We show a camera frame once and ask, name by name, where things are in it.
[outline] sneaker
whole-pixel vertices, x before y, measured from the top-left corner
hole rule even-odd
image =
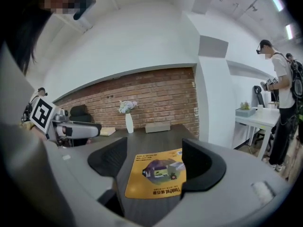
[[[281,170],[282,170],[282,165],[277,165],[277,166],[275,167],[275,169],[276,169],[277,172],[281,172]]]
[[[272,165],[272,164],[269,163],[268,165],[269,165],[270,168],[272,168],[273,170],[275,170],[276,164]]]

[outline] vase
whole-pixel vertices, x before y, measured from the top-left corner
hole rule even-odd
[[[133,124],[133,119],[131,114],[126,113],[125,114],[125,123],[126,123],[126,128],[128,133],[133,133],[134,132],[134,124]]]

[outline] small potted plant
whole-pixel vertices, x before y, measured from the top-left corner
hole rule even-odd
[[[137,102],[120,101],[119,113],[125,114],[125,123],[128,133],[134,132],[134,124],[130,111],[134,109],[137,105]]]

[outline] black office chair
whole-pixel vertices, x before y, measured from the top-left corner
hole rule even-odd
[[[263,96],[261,94],[261,91],[262,91],[261,87],[254,86],[254,90],[255,90],[259,105],[263,105],[263,107],[265,107],[265,104],[264,104],[264,101],[263,101]],[[268,141],[268,144],[269,144],[270,148],[271,148],[271,142],[270,141],[274,140],[273,134],[275,133],[275,131],[276,131],[276,127],[272,128],[271,135],[270,135],[270,138],[269,138],[269,141]],[[263,140],[264,137],[265,137],[264,133],[257,133],[256,140],[255,140],[255,145],[257,144],[258,141]]]

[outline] black object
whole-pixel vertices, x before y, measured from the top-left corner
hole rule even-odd
[[[261,87],[260,86],[254,86],[254,90],[255,90],[255,93],[256,93],[259,104],[263,105],[263,107],[265,107],[263,97],[262,97],[262,94],[261,94],[261,91],[262,91]]]
[[[70,115],[71,116],[83,116],[87,114],[86,105],[78,105],[71,108]]]
[[[256,96],[257,96],[259,105],[263,105],[263,107],[265,107],[265,104],[264,104],[264,101],[263,101],[263,96],[262,96],[262,94],[261,94],[261,91],[262,91],[261,87],[260,87],[260,86],[254,86],[254,91],[255,91],[255,93],[256,93]],[[273,129],[271,130],[272,134],[274,134],[275,131],[276,131],[276,126],[273,127]],[[268,141],[268,144],[269,144],[269,147],[270,147],[270,148],[271,148],[271,142],[270,142],[270,141],[271,141],[271,140],[274,140],[274,136],[273,136],[272,134],[270,135],[269,141]],[[258,133],[258,134],[257,134],[257,137],[256,137],[256,140],[255,140],[255,145],[256,145],[256,143],[257,143],[258,141],[263,140],[264,137],[265,137],[265,134],[263,134],[263,133]]]
[[[124,217],[124,209],[117,188],[117,176],[126,160],[126,156],[127,137],[123,137],[102,149],[94,151],[87,160],[89,166],[98,174],[114,178],[114,188],[106,191],[98,199],[98,202],[122,217]]]
[[[278,89],[271,91],[271,101],[279,102],[279,90]]]
[[[78,20],[83,13],[92,5],[96,3],[96,0],[76,0],[75,4],[79,8],[79,11],[73,16],[74,20]]]
[[[182,185],[181,198],[186,192],[208,191],[226,172],[226,163],[221,156],[187,139],[182,140],[182,161],[186,182]]]
[[[72,135],[72,128],[65,127],[65,134],[66,134],[66,136],[71,136]]]
[[[98,198],[97,201],[104,207],[108,208],[110,211],[124,218],[124,209],[122,204],[119,202],[115,190],[107,190],[100,198]]]
[[[82,123],[91,123],[92,117],[90,114],[87,113],[87,107],[86,105],[79,105],[71,108],[70,111],[70,121],[74,121],[74,123],[77,122],[82,122]],[[96,124],[95,126],[98,127],[99,134],[101,130],[101,125]],[[72,140],[72,146],[83,146],[86,144],[88,139],[77,139],[77,140]]]
[[[301,144],[303,144],[303,121],[299,121],[298,124],[298,140],[300,141]]]
[[[101,176],[116,178],[127,156],[127,137],[90,154],[87,162]]]

